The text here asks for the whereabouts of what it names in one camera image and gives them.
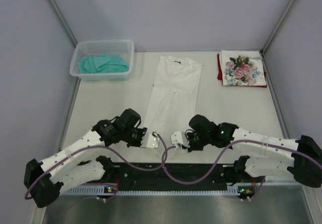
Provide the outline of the white t-shirt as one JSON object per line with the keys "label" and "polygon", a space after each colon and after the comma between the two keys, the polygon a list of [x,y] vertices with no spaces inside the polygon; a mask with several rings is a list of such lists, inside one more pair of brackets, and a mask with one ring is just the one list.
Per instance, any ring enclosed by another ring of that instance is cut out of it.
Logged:
{"label": "white t-shirt", "polygon": [[190,58],[161,56],[143,126],[171,145],[171,134],[188,129],[196,115],[203,64]]}

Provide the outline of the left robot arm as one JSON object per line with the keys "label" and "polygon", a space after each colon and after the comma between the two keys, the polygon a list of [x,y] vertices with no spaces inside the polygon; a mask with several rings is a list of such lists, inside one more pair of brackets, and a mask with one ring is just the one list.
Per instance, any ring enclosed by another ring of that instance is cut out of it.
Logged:
{"label": "left robot arm", "polygon": [[70,146],[41,161],[27,162],[24,185],[25,200],[34,200],[38,208],[47,207],[62,193],[80,184],[113,179],[114,170],[100,151],[121,141],[141,147],[146,128],[139,128],[141,116],[126,109],[120,116],[97,122],[85,135]]}

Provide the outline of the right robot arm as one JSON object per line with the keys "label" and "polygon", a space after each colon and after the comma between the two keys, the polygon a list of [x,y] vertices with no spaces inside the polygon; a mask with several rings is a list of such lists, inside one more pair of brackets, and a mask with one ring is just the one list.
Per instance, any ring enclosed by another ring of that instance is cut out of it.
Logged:
{"label": "right robot arm", "polygon": [[321,187],[321,148],[309,136],[269,137],[231,123],[215,124],[199,114],[189,121],[189,126],[190,152],[201,151],[210,144],[241,153],[234,162],[234,173],[242,182],[251,177],[283,176],[311,188]]}

